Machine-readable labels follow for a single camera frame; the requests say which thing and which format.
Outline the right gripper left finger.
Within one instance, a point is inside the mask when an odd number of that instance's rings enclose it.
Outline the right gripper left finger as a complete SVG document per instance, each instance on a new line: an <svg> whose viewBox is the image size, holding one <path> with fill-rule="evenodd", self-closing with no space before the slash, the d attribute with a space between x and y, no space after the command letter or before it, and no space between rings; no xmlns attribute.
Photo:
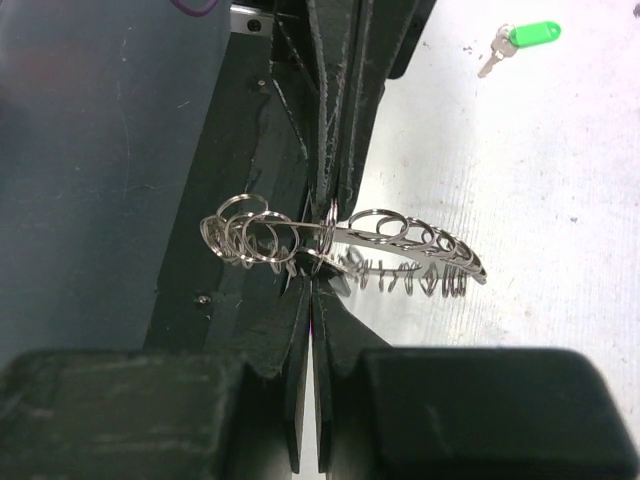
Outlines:
<svg viewBox="0 0 640 480"><path fill-rule="evenodd" d="M310 281L206 352L35 350L1 373L5 479L289 479Z"/></svg>

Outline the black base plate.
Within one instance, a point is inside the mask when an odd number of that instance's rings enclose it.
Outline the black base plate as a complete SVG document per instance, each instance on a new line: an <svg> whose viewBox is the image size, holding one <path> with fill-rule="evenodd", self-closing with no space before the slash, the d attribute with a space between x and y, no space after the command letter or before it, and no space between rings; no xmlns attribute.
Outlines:
<svg viewBox="0 0 640 480"><path fill-rule="evenodd" d="M275 304L286 276L245 269L205 244L201 221L274 210L297 220L306 201L306 161L269 69L271 41L233 30L234 4L209 14L227 42L156 284L143 347L198 353L229 342Z"/></svg>

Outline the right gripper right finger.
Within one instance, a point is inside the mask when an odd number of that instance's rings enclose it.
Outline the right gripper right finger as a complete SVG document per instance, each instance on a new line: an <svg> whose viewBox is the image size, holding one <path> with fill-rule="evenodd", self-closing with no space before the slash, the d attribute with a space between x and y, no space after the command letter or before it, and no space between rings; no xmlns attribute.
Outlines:
<svg viewBox="0 0 640 480"><path fill-rule="evenodd" d="M600 372L568 349L394 347L310 287L318 468L329 479L635 479Z"/></svg>

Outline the green tag key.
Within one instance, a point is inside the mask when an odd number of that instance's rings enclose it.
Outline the green tag key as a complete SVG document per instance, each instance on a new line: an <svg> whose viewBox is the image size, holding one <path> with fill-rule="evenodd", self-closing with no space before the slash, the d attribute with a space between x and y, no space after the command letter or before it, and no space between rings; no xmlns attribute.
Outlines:
<svg viewBox="0 0 640 480"><path fill-rule="evenodd" d="M542 21L520 26L503 25L491 42L491 53L478 72L477 77L485 78L496 64L505 58L513 57L521 49L558 40L561 33L561 26L553 21Z"/></svg>

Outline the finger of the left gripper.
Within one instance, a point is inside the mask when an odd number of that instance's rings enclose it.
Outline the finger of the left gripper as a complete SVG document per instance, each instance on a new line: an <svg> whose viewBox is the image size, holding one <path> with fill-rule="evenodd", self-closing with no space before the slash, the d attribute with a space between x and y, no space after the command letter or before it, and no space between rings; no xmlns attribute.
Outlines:
<svg viewBox="0 0 640 480"><path fill-rule="evenodd" d="M340 213L349 211L340 175L356 6L355 1L274 3L270 72L307 162L314 213L326 213L332 203Z"/></svg>
<svg viewBox="0 0 640 480"><path fill-rule="evenodd" d="M361 1L340 126L337 204L353 210L385 82L404 75L435 3Z"/></svg>

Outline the black tag key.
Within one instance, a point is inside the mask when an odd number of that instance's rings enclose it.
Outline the black tag key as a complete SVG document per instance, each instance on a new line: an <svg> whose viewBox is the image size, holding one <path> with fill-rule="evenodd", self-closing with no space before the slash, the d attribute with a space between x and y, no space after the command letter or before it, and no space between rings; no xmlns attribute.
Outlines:
<svg viewBox="0 0 640 480"><path fill-rule="evenodd" d="M349 297L351 295L351 287L347 281L348 271L337 261L307 248L301 248L294 258L297 269L305 275L326 280L339 296Z"/></svg>

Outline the metal key organizer disc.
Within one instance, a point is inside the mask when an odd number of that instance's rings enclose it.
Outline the metal key organizer disc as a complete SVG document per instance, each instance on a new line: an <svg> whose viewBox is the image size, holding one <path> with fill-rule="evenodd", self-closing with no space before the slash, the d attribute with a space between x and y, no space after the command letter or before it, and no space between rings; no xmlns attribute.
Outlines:
<svg viewBox="0 0 640 480"><path fill-rule="evenodd" d="M474 250L440 227L388 209L363 210L345 223L337 216L332 205L318 222L295 221L260 195L239 194L203 218L199 229L218 258L244 269L266 265L276 274L305 275L294 256L307 248L344 266L349 286L360 289L375 281L382 293L403 287L408 295L462 298L469 281L487 281Z"/></svg>

